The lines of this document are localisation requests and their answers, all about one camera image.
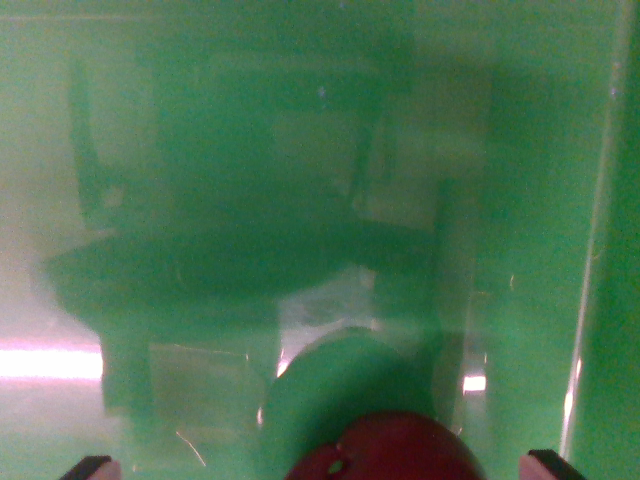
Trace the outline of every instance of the red object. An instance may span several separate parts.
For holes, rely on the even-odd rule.
[[[482,480],[466,445],[435,420],[408,412],[365,415],[334,445],[304,457],[285,480]]]

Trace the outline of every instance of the bright light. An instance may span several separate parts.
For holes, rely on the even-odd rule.
[[[289,368],[289,362],[287,360],[280,360],[280,362],[278,362],[277,376],[280,377],[280,375],[287,371],[287,368]]]
[[[100,380],[102,355],[82,350],[0,350],[0,378]]]
[[[262,417],[262,407],[258,409],[258,413],[256,415],[256,421],[258,422],[258,426],[262,427],[262,424],[264,423],[264,418]]]
[[[564,397],[564,418],[569,418],[571,410],[573,409],[573,393],[567,393]]]
[[[475,375],[464,377],[462,383],[462,393],[467,392],[484,392],[487,389],[487,377],[484,375]]]

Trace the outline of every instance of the red ball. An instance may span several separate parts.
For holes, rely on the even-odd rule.
[[[466,445],[444,426],[409,412],[354,422],[335,444],[304,457],[286,480],[482,480]]]

